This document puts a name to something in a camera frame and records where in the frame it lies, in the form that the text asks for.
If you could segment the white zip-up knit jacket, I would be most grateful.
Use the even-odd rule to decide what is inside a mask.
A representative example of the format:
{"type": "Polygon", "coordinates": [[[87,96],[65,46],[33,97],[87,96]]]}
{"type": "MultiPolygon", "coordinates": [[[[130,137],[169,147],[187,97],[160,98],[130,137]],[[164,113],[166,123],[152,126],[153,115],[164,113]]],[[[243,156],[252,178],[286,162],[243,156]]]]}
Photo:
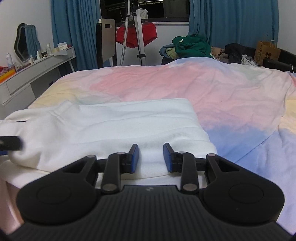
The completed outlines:
{"type": "Polygon", "coordinates": [[[1,160],[1,178],[21,188],[85,156],[107,158],[139,147],[134,174],[125,180],[153,183],[170,178],[163,144],[203,158],[216,147],[186,99],[78,105],[65,101],[19,110],[1,121],[2,136],[18,136],[20,151],[1,160]]]}

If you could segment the white dressing table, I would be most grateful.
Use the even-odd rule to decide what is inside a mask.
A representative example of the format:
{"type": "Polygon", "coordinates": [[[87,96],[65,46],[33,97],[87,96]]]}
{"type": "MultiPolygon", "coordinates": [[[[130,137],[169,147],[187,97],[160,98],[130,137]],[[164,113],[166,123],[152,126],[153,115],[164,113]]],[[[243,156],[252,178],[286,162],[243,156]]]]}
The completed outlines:
{"type": "Polygon", "coordinates": [[[11,113],[26,109],[54,82],[61,78],[59,67],[69,65],[76,57],[73,47],[36,61],[1,83],[1,119],[11,113]]]}

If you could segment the orange box on table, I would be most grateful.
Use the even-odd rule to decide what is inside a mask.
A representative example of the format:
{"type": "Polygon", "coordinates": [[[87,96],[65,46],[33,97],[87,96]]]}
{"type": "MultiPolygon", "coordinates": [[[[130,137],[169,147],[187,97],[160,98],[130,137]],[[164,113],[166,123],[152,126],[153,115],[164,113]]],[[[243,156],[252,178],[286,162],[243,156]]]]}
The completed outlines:
{"type": "Polygon", "coordinates": [[[3,83],[8,78],[12,77],[16,74],[16,70],[14,67],[8,68],[0,66],[0,83],[3,83]]]}

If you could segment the pastel pink blue bed cover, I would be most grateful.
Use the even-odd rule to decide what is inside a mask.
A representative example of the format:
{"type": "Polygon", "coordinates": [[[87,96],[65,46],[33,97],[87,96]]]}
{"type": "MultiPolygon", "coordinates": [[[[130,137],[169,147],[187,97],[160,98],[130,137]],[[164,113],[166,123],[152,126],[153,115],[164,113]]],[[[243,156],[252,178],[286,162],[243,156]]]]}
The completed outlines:
{"type": "MultiPolygon", "coordinates": [[[[190,102],[218,155],[283,190],[285,205],[278,222],[295,232],[294,74],[208,58],[176,60],[164,66],[107,67],[62,77],[29,108],[47,108],[65,101],[90,105],[177,98],[190,102]]],[[[169,176],[158,183],[125,181],[178,183],[179,175],[169,176]]],[[[9,192],[6,183],[1,178],[1,226],[13,230],[20,217],[15,192],[9,192]]]]}

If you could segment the wavy black framed mirror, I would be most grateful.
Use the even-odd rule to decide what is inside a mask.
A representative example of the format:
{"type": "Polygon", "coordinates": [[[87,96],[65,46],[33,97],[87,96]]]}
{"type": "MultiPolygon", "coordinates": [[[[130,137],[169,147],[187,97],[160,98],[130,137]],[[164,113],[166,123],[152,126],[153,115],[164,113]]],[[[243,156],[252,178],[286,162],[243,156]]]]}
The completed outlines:
{"type": "Polygon", "coordinates": [[[35,25],[27,25],[25,23],[18,25],[14,50],[22,63],[27,62],[31,56],[36,58],[36,53],[41,50],[41,45],[37,37],[35,25]]]}

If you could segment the green hoodie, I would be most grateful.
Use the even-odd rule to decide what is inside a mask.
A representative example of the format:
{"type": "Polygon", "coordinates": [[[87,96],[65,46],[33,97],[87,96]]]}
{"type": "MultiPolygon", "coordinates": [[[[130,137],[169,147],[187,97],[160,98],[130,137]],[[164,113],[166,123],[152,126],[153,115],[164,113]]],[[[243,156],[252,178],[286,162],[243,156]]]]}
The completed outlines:
{"type": "Polygon", "coordinates": [[[198,35],[188,35],[186,37],[177,36],[172,39],[175,52],[180,58],[208,57],[211,55],[211,46],[207,41],[198,35]]]}

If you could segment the black clothing pile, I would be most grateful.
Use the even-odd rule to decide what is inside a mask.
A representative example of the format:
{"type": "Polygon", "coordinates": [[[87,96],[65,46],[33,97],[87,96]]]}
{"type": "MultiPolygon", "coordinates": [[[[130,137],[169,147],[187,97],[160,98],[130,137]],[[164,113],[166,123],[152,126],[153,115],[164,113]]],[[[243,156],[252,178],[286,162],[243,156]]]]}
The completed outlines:
{"type": "Polygon", "coordinates": [[[232,43],[225,46],[222,50],[219,60],[227,64],[241,64],[242,56],[254,57],[255,48],[245,47],[243,45],[232,43]]]}

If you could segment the brown paper bag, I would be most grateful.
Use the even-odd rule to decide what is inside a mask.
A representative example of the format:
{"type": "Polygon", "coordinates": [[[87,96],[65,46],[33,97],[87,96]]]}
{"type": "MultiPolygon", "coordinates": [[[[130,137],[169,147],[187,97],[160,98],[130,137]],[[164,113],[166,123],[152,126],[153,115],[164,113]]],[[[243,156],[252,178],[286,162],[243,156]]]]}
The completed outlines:
{"type": "Polygon", "coordinates": [[[259,65],[263,65],[263,60],[275,60],[279,59],[281,50],[277,48],[275,40],[258,41],[256,51],[254,55],[254,61],[259,65]]]}

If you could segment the blue curtain left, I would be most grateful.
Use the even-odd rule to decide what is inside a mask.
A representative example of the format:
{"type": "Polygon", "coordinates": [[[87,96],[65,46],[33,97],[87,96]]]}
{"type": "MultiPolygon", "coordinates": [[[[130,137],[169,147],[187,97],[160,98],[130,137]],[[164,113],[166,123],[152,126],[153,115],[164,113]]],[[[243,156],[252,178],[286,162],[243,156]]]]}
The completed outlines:
{"type": "Polygon", "coordinates": [[[77,70],[97,68],[96,24],[101,18],[99,1],[51,1],[53,41],[75,49],[77,70]]]}

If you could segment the blue curtain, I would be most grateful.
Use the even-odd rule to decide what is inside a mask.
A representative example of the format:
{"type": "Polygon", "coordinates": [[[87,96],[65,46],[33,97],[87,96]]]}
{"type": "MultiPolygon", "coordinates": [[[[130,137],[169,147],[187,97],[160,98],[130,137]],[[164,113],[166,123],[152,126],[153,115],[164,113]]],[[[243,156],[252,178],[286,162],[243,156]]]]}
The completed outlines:
{"type": "Polygon", "coordinates": [[[258,41],[278,43],[278,1],[189,1],[189,35],[196,34],[210,45],[227,44],[256,48],[258,41]]]}
{"type": "Polygon", "coordinates": [[[99,1],[51,1],[53,41],[75,49],[77,70],[97,68],[96,24],[101,18],[99,1]]]}

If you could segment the red garment on rack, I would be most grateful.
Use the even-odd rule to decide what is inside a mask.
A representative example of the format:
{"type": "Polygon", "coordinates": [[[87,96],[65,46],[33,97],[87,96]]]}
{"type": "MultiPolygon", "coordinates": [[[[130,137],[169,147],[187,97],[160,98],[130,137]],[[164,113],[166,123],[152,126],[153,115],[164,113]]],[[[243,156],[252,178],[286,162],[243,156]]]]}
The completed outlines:
{"type": "MultiPolygon", "coordinates": [[[[148,45],[158,37],[156,26],[150,22],[142,22],[142,33],[143,33],[144,46],[148,45]]],[[[117,30],[117,33],[116,33],[117,43],[123,44],[124,34],[125,34],[125,24],[121,25],[117,30]]],[[[134,24],[128,24],[126,46],[132,49],[138,47],[137,32],[134,24]]]]}

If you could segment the beige ironing board panel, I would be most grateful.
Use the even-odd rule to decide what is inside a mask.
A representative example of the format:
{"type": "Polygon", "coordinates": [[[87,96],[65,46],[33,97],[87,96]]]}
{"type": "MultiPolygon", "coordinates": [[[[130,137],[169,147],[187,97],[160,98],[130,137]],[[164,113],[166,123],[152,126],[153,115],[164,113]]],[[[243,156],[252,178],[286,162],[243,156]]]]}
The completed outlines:
{"type": "Polygon", "coordinates": [[[99,19],[96,24],[96,58],[98,68],[112,59],[112,66],[117,66],[116,25],[113,19],[99,19]]]}

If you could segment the blue curtain right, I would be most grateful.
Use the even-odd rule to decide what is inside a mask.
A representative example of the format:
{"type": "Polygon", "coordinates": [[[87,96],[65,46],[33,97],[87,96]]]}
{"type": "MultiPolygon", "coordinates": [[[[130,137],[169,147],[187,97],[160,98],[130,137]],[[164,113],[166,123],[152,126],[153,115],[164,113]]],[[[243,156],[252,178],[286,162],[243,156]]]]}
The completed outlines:
{"type": "Polygon", "coordinates": [[[189,1],[189,35],[196,34],[210,45],[227,44],[256,48],[258,41],[278,43],[278,1],[189,1]]]}

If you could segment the garment steamer stand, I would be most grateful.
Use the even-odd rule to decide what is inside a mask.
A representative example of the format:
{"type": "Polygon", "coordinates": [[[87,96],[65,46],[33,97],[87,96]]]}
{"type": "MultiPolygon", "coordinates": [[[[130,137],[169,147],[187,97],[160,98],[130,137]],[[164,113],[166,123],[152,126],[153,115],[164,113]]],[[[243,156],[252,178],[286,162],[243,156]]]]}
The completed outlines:
{"type": "Polygon", "coordinates": [[[144,50],[144,40],[143,40],[143,33],[142,33],[142,19],[140,17],[140,6],[137,1],[125,1],[126,7],[126,16],[125,16],[125,34],[124,34],[124,41],[122,46],[122,53],[119,61],[119,66],[123,66],[124,58],[125,58],[125,51],[126,51],[126,40],[127,40],[127,32],[128,32],[128,23],[130,19],[130,15],[133,17],[134,26],[137,32],[137,40],[138,40],[138,59],[141,66],[146,65],[146,54],[144,50]]]}

